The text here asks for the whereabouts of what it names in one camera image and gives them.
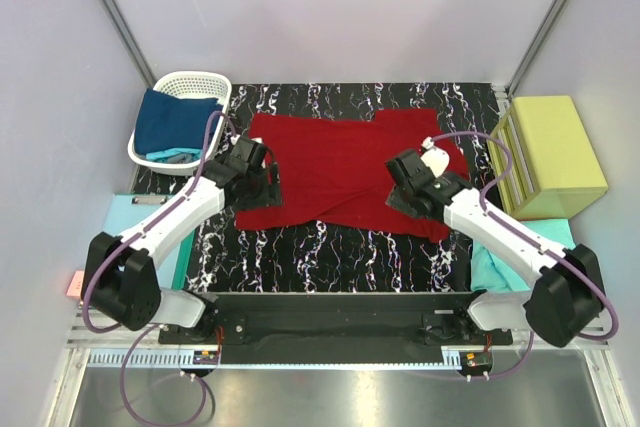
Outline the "red t-shirt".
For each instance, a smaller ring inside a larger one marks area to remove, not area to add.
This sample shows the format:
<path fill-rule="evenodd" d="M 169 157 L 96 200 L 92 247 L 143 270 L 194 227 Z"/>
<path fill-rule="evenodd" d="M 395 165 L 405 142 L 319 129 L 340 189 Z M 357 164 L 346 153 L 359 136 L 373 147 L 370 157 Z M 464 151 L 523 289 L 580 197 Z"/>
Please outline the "red t-shirt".
<path fill-rule="evenodd" d="M 384 109 L 366 120 L 256 114 L 249 135 L 271 149 L 282 192 L 279 206 L 240 211 L 239 230 L 291 227 L 310 221 L 438 243 L 447 226 L 408 217 L 386 203 L 394 182 L 386 162 L 440 135 L 433 109 Z"/>

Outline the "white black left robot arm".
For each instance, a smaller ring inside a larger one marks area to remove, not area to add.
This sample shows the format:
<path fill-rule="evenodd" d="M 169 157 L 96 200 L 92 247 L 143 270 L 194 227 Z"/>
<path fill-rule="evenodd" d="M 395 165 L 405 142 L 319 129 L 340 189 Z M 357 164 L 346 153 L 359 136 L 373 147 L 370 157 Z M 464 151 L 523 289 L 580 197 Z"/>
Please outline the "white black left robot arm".
<path fill-rule="evenodd" d="M 97 234 L 90 242 L 81 288 L 85 326 L 103 333 L 90 312 L 115 328 L 139 331 L 165 324 L 180 327 L 196 343 L 215 333 L 211 302 L 160 286 L 157 269 L 205 220 L 228 208 L 249 211 L 282 203 L 273 151 L 258 139 L 236 138 L 230 151 L 202 162 L 183 188 L 152 215 L 118 235 Z"/>

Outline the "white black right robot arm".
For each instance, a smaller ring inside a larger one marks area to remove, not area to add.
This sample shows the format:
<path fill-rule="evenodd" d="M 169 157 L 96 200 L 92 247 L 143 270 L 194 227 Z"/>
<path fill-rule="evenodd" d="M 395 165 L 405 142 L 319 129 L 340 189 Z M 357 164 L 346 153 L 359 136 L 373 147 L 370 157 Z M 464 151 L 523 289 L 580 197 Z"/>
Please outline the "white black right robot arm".
<path fill-rule="evenodd" d="M 496 329 L 529 330 L 554 347 L 586 338 L 585 328 L 613 309 L 595 253 L 569 249 L 536 234 L 487 202 L 445 161 L 409 149 L 389 160 L 394 186 L 388 205 L 411 217 L 438 221 L 479 242 L 509 265 L 527 291 L 482 292 L 454 318 L 454 331 L 476 343 Z"/>

